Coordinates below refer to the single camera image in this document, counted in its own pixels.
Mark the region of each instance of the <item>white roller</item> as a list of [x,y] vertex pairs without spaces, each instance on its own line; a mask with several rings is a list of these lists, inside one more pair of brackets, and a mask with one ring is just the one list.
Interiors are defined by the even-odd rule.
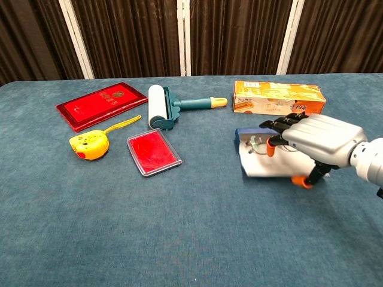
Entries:
[[166,111],[166,99],[163,87],[160,85],[153,85],[149,88],[148,94],[148,124],[153,120],[166,120],[168,113]]

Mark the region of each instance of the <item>red booklet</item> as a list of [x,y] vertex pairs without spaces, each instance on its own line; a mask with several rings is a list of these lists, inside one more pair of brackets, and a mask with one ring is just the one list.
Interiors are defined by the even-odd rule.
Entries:
[[126,83],[118,83],[56,106],[75,132],[105,121],[148,101]]

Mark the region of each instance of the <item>brown curtain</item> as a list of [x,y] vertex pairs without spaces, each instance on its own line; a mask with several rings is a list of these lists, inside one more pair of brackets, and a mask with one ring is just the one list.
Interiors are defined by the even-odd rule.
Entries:
[[292,0],[191,0],[192,75],[275,74]]
[[82,78],[59,3],[0,1],[0,85]]
[[383,0],[306,0],[288,74],[383,72]]
[[177,0],[72,0],[95,78],[179,76]]

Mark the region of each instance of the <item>teal handle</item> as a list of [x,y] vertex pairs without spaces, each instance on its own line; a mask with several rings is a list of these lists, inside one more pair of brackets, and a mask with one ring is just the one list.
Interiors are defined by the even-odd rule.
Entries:
[[211,99],[177,100],[173,102],[173,106],[181,109],[211,109]]

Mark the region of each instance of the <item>clear plastic case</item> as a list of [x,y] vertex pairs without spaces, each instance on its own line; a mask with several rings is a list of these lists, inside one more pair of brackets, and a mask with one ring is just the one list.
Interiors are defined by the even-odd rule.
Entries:
[[129,137],[127,146],[143,176],[155,175],[182,163],[160,129]]

